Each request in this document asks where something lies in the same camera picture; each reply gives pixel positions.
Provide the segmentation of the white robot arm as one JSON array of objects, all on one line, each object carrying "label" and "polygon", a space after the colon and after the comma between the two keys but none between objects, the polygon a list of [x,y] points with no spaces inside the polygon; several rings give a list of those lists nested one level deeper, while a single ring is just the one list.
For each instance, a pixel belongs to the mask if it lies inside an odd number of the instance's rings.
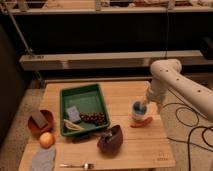
[{"label": "white robot arm", "polygon": [[177,59],[154,61],[150,66],[152,81],[146,92],[147,100],[160,103],[167,89],[172,88],[213,122],[213,91],[181,75],[181,69]]}]

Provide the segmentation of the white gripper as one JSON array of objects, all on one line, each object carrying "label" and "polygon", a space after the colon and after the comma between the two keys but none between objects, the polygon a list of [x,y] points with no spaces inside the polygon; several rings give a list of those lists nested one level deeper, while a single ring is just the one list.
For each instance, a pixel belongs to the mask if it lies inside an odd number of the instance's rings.
[{"label": "white gripper", "polygon": [[150,102],[154,102],[157,106],[157,111],[160,112],[163,108],[164,95],[158,94],[151,89],[148,89],[145,94],[143,105],[147,106]]}]

